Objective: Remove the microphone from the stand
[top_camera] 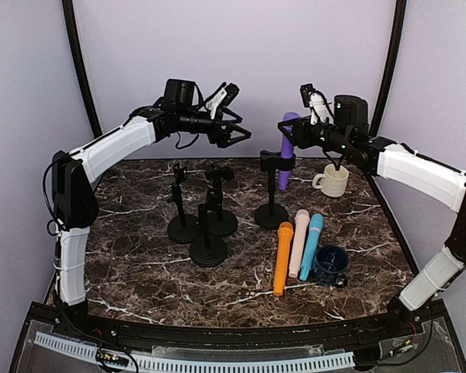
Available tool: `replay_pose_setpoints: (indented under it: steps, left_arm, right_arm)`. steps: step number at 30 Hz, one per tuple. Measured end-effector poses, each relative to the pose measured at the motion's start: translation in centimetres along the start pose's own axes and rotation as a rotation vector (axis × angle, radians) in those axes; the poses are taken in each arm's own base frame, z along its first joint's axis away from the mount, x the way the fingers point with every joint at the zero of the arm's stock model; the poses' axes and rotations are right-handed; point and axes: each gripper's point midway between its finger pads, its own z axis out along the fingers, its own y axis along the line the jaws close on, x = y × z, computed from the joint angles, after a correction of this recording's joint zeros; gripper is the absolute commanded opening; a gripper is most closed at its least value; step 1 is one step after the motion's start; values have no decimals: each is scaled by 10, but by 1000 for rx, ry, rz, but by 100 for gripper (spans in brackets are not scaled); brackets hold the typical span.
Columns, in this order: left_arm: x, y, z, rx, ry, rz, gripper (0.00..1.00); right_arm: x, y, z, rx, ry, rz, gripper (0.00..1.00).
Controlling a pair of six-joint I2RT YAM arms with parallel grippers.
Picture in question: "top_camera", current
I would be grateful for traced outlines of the purple microphone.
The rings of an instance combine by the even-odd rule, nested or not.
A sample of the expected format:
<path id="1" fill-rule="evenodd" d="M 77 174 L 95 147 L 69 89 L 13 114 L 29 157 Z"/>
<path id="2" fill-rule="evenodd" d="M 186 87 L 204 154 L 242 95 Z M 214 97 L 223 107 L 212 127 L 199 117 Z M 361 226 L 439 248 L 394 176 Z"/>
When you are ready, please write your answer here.
<path id="1" fill-rule="evenodd" d="M 283 115 L 283 121 L 293 120 L 299 117 L 298 113 L 286 112 Z M 290 159 L 294 155 L 294 146 L 290 143 L 288 138 L 284 135 L 281 143 L 280 156 L 283 159 Z M 280 191 L 285 191 L 289 184 L 290 171 L 279 171 L 278 187 Z"/>

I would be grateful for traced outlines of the pink microphone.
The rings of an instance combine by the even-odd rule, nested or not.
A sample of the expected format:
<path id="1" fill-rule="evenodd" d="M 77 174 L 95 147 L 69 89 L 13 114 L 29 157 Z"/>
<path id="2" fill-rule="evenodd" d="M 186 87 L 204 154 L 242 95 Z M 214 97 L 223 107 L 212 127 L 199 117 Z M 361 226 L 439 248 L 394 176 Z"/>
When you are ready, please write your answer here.
<path id="1" fill-rule="evenodd" d="M 297 278 L 299 270 L 301 268 L 306 231 L 310 220 L 310 214 L 307 210 L 300 209 L 297 211 L 294 218 L 295 230 L 292 242 L 290 262 L 288 266 L 288 276 L 290 278 Z"/>

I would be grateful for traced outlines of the black stand of purple microphone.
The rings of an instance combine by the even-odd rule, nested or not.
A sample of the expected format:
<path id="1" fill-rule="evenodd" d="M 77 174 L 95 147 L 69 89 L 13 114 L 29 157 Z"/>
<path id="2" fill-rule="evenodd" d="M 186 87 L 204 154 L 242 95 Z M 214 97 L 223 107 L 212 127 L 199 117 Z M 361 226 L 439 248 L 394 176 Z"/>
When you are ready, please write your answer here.
<path id="1" fill-rule="evenodd" d="M 264 229 L 274 230 L 288 220 L 287 209 L 275 202 L 276 171 L 291 171 L 295 166 L 295 156 L 285 159 L 281 152 L 262 150 L 259 161 L 261 171 L 267 173 L 268 203 L 256 209 L 255 222 Z"/>

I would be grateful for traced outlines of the blue microphone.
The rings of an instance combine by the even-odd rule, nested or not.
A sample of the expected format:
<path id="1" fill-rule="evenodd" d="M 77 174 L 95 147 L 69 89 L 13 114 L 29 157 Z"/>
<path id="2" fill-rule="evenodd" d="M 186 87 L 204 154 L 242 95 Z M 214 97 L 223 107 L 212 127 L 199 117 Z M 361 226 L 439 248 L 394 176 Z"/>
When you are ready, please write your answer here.
<path id="1" fill-rule="evenodd" d="M 319 236 L 324 227 L 324 218 L 321 214 L 313 214 L 308 226 L 308 235 L 304 247 L 299 280 L 306 281 L 311 272 L 312 264 L 318 248 Z"/>

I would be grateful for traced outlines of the black stand of orange microphone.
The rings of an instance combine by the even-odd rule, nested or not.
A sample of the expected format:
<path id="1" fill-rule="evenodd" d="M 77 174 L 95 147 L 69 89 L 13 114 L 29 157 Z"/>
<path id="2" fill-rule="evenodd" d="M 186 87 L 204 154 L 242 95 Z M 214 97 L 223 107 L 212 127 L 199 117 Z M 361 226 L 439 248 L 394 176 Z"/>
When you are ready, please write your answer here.
<path id="1" fill-rule="evenodd" d="M 209 231 L 219 237 L 228 237 L 236 232 L 238 219 L 228 210 L 223 208 L 223 182 L 235 178 L 230 166 L 219 166 L 211 163 L 205 171 L 206 180 L 212 182 L 213 195 L 218 198 L 218 208 L 208 214 Z"/>

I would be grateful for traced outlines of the orange microphone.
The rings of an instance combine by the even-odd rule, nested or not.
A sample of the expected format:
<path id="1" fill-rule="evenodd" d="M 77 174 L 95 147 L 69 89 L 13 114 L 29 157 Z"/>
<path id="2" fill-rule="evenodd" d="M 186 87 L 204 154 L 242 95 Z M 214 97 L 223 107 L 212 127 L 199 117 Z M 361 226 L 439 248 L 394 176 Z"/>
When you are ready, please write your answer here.
<path id="1" fill-rule="evenodd" d="M 283 295 L 287 279 L 291 241 L 294 235 L 293 225 L 288 221 L 282 222 L 278 228 L 277 235 L 278 246 L 276 253 L 275 275 L 273 280 L 273 294 L 276 297 L 280 297 Z"/>

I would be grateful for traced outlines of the black stand of blue microphone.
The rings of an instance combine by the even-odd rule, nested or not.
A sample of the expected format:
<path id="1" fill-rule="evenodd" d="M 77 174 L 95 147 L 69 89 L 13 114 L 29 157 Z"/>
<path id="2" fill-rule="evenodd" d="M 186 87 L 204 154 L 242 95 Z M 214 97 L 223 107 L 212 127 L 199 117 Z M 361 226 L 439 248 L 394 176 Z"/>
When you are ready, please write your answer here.
<path id="1" fill-rule="evenodd" d="M 171 197 L 167 203 L 176 205 L 178 214 L 168 223 L 167 233 L 173 242 L 191 243 L 200 235 L 198 217 L 194 214 L 187 214 L 183 206 L 183 196 L 181 184 L 187 180 L 187 170 L 179 162 L 173 165 L 174 181 L 171 185 Z"/>

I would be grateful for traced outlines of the black stand of pink microphone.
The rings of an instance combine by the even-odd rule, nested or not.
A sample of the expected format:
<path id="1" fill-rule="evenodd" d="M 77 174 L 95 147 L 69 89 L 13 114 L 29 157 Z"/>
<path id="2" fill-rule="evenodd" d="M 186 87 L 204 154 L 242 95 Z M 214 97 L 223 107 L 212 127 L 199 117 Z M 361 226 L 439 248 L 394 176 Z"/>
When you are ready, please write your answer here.
<path id="1" fill-rule="evenodd" d="M 225 241 L 218 235 L 210 233 L 209 211 L 219 211 L 220 201 L 212 188 L 202 204 L 198 205 L 198 222 L 200 235 L 190 244 L 190 259 L 199 267 L 216 267 L 224 262 L 228 254 Z"/>

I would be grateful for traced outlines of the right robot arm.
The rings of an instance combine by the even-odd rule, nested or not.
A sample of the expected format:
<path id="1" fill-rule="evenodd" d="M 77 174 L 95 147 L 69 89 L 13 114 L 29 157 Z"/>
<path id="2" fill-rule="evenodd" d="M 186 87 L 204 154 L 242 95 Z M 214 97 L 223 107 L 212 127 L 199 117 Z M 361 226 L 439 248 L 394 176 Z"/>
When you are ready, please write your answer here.
<path id="1" fill-rule="evenodd" d="M 418 190 L 457 215 L 443 247 L 400 292 L 402 307 L 381 319 L 381 331 L 397 337 L 411 323 L 409 311 L 419 309 L 466 270 L 466 171 L 421 155 L 404 143 L 371 136 L 368 104 L 360 97 L 337 95 L 328 103 L 315 90 L 303 94 L 302 101 L 310 115 L 277 125 L 293 146 L 335 152 L 363 173 Z"/>

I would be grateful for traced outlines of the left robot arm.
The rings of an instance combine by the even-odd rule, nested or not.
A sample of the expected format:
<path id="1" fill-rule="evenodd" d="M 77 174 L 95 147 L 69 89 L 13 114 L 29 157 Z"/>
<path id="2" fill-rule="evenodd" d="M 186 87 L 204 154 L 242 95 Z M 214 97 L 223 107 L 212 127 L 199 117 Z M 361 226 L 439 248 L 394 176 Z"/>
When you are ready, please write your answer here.
<path id="1" fill-rule="evenodd" d="M 161 97 L 135 109 L 121 125 L 69 152 L 54 154 L 43 174 L 51 178 L 51 190 L 43 198 L 55 225 L 55 291 L 62 303 L 85 301 L 86 244 L 99 213 L 94 189 L 104 172 L 172 134 L 204 134 L 218 148 L 249 139 L 252 134 L 241 127 L 242 118 L 229 108 L 239 92 L 236 84 L 223 82 L 203 97 L 195 82 L 171 78 Z"/>

